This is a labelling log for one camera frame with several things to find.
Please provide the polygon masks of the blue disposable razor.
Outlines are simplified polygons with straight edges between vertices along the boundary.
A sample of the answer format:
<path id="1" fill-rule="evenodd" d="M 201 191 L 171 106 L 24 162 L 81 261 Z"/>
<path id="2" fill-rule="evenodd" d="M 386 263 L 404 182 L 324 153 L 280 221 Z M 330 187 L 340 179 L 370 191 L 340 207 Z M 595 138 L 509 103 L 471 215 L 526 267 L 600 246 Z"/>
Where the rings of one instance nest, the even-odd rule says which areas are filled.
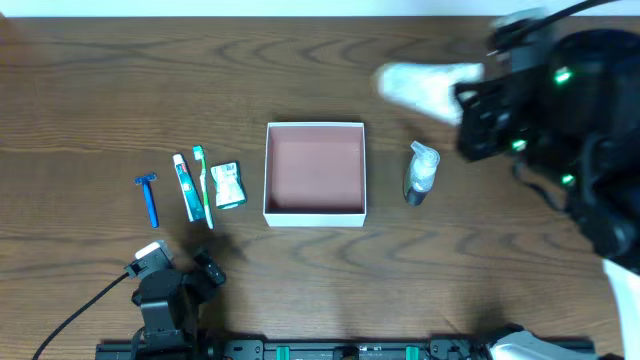
<path id="1" fill-rule="evenodd" d="M 134 179 L 134 183 L 138 186 L 142 187 L 144 200 L 146 203 L 146 208 L 149 216 L 149 221 L 152 228 L 159 227 L 159 219 L 155 206 L 155 201 L 151 189 L 151 183 L 157 179 L 157 175 L 155 173 L 145 174 L 140 177 L 136 177 Z"/>

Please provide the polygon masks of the white floral shampoo tube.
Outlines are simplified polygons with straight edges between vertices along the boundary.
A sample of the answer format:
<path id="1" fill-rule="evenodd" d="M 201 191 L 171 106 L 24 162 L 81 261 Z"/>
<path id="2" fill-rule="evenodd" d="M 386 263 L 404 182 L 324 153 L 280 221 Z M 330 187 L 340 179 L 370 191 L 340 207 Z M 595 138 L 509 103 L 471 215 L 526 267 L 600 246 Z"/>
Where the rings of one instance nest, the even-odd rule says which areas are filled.
<path id="1" fill-rule="evenodd" d="M 462 109 L 454 96 L 454 86 L 480 82 L 484 72 L 481 63 L 388 63 L 376 70 L 373 83 L 385 101 L 457 126 Z"/>

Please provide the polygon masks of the clear pump bottle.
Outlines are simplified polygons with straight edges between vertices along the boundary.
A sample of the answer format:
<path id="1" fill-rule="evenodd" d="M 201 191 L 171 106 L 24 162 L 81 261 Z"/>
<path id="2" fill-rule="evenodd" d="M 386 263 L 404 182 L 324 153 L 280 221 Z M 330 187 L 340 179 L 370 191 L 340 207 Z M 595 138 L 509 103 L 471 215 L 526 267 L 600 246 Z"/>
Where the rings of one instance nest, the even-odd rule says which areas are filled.
<path id="1" fill-rule="evenodd" d="M 409 205 L 419 206 L 433 187 L 440 154 L 418 141 L 410 148 L 414 154 L 405 173 L 403 193 Z"/>

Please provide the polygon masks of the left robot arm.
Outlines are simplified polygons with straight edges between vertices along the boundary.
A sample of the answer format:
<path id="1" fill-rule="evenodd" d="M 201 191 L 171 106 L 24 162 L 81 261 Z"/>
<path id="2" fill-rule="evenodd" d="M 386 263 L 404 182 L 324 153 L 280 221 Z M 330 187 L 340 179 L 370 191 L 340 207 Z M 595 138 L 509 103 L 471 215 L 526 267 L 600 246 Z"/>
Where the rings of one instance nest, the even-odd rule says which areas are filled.
<path id="1" fill-rule="evenodd" d="M 226 274 L 207 249 L 193 256 L 194 267 L 182 271 L 159 242 L 139 250 L 127 267 L 140 279 L 131 301 L 144 326 L 132 338 L 133 359 L 209 359 L 206 333 L 199 329 L 199 308 L 211 301 Z"/>

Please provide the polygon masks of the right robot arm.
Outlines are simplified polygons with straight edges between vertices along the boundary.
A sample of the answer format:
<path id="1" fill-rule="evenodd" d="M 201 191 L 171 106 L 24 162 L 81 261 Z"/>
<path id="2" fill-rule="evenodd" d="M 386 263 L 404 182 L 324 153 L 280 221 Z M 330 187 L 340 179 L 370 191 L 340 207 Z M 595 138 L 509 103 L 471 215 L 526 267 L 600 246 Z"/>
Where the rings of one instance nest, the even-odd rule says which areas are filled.
<path id="1" fill-rule="evenodd" d="M 457 148 L 469 161 L 510 152 L 562 187 L 556 210 L 587 238 L 614 290 L 624 355 L 639 356 L 639 37 L 565 36 L 542 61 L 455 84 Z"/>

